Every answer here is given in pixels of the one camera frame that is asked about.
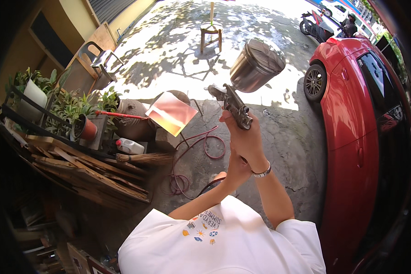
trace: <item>white t-shirt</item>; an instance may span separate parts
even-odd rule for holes
[[[122,274],[326,273],[315,224],[287,220],[276,230],[233,196],[192,218],[153,209],[119,249]]]

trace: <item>plastic jug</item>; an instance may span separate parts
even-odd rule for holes
[[[117,140],[116,145],[118,150],[131,155],[143,154],[143,152],[145,151],[145,147],[141,144],[125,138],[120,138],[119,140]]]

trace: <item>wooden stool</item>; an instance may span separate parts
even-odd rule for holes
[[[204,44],[206,33],[207,34],[218,34],[219,37],[214,40],[210,40],[210,42]],[[210,25],[209,23],[201,25],[201,53],[203,53],[205,46],[208,46],[211,43],[214,43],[216,41],[219,41],[219,52],[221,52],[222,51],[222,25],[219,23],[213,23],[213,25]]]

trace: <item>car door handle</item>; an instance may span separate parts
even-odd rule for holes
[[[358,150],[358,167],[362,167],[364,165],[364,152],[362,147]]]
[[[344,80],[348,80],[348,74],[347,74],[347,70],[345,70],[345,68],[342,69],[341,76],[343,77]]]

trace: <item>white pot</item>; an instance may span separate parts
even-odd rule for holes
[[[45,108],[47,104],[47,96],[31,79],[27,82],[26,88],[24,89],[24,95],[34,101],[38,106]],[[35,123],[38,123],[42,117],[42,112],[23,99],[18,104],[17,113]]]

